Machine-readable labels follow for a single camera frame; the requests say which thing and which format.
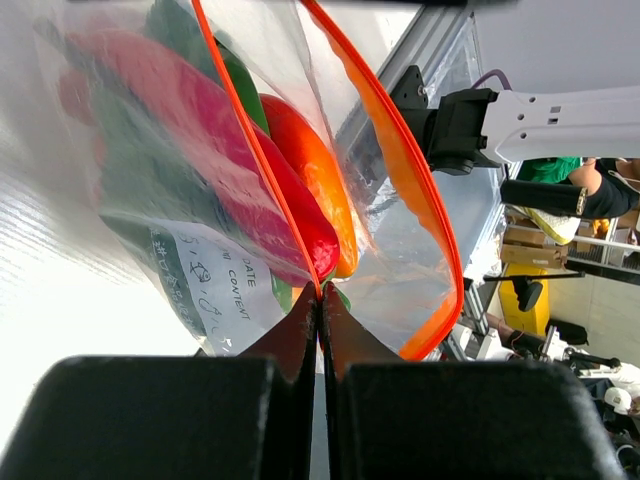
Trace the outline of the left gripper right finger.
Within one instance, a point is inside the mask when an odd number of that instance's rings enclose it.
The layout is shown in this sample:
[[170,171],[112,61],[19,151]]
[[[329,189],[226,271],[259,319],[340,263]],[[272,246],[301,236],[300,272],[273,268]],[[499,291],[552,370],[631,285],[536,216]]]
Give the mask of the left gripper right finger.
[[334,479],[621,479],[590,395],[531,361],[409,362],[327,285],[319,315]]

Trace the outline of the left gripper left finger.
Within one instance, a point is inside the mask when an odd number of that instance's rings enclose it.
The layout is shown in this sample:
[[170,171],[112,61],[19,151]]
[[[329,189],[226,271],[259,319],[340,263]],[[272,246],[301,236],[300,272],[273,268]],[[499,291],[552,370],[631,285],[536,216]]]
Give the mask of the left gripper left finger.
[[305,479],[316,291],[233,357],[76,356],[29,401],[5,479]]

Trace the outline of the clear zip bag orange zipper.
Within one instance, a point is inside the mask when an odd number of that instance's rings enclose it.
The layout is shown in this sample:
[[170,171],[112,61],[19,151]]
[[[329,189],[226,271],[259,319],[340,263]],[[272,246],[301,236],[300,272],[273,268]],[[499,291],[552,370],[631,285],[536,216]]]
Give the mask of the clear zip bag orange zipper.
[[[41,1],[35,13],[43,74],[77,148],[95,213],[108,229],[98,210],[106,148],[90,83],[138,100],[65,37],[118,28],[150,38],[145,21],[154,2]],[[290,104],[333,153],[351,202],[358,265],[348,278],[336,276],[337,266],[325,279],[310,268],[305,283],[295,286],[247,236],[236,242],[203,224],[168,220],[157,220],[159,228],[150,231],[147,263],[126,251],[211,355],[240,353],[292,310],[305,287],[320,291],[332,284],[349,312],[388,348],[409,361],[427,358],[462,312],[465,268],[435,177],[389,92],[316,1],[177,2],[198,22],[261,176],[296,240],[301,235],[254,133],[260,128],[243,108],[216,42],[248,69],[259,98],[266,93]],[[370,180],[346,165],[335,138],[342,87],[355,90],[371,122],[381,178]]]

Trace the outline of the green cucumber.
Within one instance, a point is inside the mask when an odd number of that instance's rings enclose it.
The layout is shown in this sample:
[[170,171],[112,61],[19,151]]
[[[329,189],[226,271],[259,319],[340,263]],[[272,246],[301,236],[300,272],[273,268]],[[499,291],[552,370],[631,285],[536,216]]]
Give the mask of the green cucumber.
[[157,220],[203,224],[236,242],[247,239],[208,181],[140,102],[92,81],[90,106],[106,148],[99,216],[134,258],[149,261]]

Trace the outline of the red orange mango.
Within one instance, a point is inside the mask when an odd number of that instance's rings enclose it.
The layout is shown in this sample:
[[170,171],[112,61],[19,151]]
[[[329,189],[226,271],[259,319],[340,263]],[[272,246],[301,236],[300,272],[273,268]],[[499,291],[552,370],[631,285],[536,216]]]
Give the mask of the red orange mango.
[[334,228],[340,246],[336,276],[348,278],[359,254],[349,195],[337,160],[306,119],[284,100],[266,93],[260,101],[270,136]]

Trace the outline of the red chili pepper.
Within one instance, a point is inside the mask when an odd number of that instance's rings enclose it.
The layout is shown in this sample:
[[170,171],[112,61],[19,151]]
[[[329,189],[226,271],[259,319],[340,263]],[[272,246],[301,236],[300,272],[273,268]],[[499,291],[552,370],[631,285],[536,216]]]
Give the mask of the red chili pepper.
[[295,286],[315,269],[337,266],[337,234],[275,143],[254,131],[301,235],[296,240],[272,198],[223,87],[178,53],[130,30],[70,33],[68,44],[112,73],[168,131],[220,203],[262,251],[265,262]]

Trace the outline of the green chili pepper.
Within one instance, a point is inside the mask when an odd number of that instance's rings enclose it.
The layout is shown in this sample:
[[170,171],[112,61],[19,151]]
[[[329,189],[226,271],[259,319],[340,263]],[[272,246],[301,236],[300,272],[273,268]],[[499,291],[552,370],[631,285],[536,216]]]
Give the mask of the green chili pepper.
[[[183,57],[219,86],[222,85],[198,22],[177,1],[155,1],[146,16],[145,33]],[[269,136],[264,109],[248,69],[222,43],[217,41],[216,46],[247,115]]]

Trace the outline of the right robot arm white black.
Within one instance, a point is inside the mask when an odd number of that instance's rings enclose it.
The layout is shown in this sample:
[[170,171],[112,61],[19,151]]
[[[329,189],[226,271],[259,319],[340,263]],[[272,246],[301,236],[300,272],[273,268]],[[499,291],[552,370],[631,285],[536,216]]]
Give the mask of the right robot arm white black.
[[639,88],[461,90],[429,113],[423,139],[430,167],[451,175],[548,157],[635,157]]

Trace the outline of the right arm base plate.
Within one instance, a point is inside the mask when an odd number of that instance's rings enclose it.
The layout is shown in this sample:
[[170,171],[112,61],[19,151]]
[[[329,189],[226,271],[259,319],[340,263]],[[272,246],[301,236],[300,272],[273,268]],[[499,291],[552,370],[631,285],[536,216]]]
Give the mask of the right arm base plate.
[[420,68],[409,65],[392,90],[391,99],[427,156],[437,110],[428,108],[426,86]]

